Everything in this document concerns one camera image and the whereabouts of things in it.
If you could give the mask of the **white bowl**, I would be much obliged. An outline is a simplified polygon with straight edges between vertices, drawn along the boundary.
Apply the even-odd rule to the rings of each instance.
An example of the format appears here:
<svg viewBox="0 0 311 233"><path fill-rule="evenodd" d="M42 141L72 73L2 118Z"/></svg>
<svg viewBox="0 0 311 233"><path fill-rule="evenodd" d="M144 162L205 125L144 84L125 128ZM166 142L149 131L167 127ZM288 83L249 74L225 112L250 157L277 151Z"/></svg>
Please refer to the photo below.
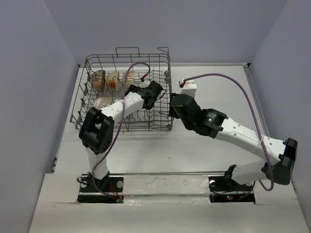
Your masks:
<svg viewBox="0 0 311 233"><path fill-rule="evenodd" d="M125 77L125 75L126 75L126 72L124 72L122 75L121 83L123 86L125 86L125 89L127 90L130 87L130 85L132 85L134 82L135 71L134 70L129 71L127 78Z"/></svg>
<svg viewBox="0 0 311 233"><path fill-rule="evenodd" d="M107 77L106 77L106 86L109 90L111 91L115 91L118 89L118 85L119 85L119 72L115 71L115 72L110 72Z"/></svg>

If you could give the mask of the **patterned grey bowl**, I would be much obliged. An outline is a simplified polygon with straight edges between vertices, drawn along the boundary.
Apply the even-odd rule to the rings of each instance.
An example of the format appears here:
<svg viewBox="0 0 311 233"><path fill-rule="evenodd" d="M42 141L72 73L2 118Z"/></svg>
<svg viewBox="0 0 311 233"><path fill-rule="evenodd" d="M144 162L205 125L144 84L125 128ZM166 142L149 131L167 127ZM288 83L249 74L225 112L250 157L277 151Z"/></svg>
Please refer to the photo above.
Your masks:
<svg viewBox="0 0 311 233"><path fill-rule="evenodd" d="M105 108L112 104L112 98L110 97L99 97L95 100L93 107L96 109Z"/></svg>

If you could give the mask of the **brown glazed bowl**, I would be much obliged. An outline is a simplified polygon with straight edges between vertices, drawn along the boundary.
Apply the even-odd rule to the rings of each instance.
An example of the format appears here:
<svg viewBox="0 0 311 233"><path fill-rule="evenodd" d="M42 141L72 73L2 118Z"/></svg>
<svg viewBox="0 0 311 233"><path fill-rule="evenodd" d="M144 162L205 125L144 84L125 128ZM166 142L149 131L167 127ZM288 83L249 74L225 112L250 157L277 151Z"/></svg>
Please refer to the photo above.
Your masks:
<svg viewBox="0 0 311 233"><path fill-rule="evenodd" d="M97 92L103 92L105 86L105 70L95 71L90 78L93 89Z"/></svg>

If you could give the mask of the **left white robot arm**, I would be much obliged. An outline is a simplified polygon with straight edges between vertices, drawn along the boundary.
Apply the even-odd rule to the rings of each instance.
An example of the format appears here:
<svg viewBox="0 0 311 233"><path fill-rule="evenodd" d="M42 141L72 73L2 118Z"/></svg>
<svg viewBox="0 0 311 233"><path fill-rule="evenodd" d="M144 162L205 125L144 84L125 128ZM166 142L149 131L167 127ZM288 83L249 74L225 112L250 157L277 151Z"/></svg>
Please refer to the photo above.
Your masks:
<svg viewBox="0 0 311 233"><path fill-rule="evenodd" d="M88 153L88 176L94 190L108 195L104 192L109 183L106 157L117 141L125 117L141 109L152 109L162 90L155 81L146 87L131 85L112 105L88 110L79 138Z"/></svg>

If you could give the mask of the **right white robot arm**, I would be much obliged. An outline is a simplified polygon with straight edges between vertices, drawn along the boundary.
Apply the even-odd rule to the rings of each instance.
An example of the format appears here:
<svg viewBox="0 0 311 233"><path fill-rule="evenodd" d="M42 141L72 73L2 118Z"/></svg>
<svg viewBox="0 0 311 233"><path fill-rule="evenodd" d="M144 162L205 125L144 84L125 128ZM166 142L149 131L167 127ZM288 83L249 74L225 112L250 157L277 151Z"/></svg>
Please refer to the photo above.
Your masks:
<svg viewBox="0 0 311 233"><path fill-rule="evenodd" d="M224 177L224 185L228 190L259 180L290 184L297 153L296 140L288 138L283 141L265 135L258 136L222 112L201 109L195 99L186 94L171 95L170 115L181 119L189 131L228 142L260 158L246 165L231 165Z"/></svg>

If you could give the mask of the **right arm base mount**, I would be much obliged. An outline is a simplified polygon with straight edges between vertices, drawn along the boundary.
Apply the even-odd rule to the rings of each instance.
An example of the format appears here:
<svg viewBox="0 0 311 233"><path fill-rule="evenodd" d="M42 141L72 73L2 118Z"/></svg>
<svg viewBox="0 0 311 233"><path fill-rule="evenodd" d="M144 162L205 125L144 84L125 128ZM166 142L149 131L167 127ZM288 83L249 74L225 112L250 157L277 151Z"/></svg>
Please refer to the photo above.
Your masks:
<svg viewBox="0 0 311 233"><path fill-rule="evenodd" d="M250 185L239 184L231 179L235 167L236 165L231 165L224 175L208 178L211 203L255 203L252 183Z"/></svg>

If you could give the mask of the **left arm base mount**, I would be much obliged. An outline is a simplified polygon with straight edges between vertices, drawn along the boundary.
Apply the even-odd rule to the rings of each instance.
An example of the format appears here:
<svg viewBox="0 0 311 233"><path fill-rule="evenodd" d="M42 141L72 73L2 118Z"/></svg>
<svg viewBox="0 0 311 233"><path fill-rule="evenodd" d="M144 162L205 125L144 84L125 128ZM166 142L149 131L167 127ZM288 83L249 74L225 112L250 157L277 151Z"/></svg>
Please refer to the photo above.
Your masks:
<svg viewBox="0 0 311 233"><path fill-rule="evenodd" d="M79 203L105 203L121 204L124 202L123 196L123 176L108 175L103 180L97 180L96 186L91 174L82 174L77 178L79 183L79 193L77 201Z"/></svg>

